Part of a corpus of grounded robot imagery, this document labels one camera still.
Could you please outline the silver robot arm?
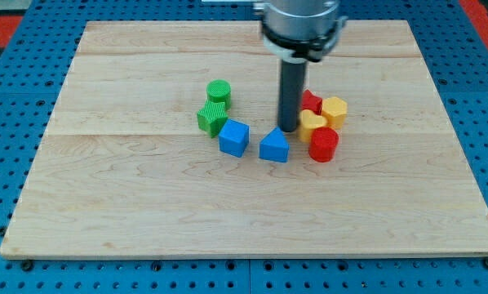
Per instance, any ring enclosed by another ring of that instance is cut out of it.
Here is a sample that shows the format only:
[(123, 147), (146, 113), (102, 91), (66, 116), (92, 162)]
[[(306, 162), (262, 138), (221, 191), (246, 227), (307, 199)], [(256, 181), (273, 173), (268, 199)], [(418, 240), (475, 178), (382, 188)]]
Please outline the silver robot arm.
[(337, 45), (347, 16), (339, 0), (263, 0), (253, 4), (260, 16), (264, 46), (281, 60), (317, 63)]

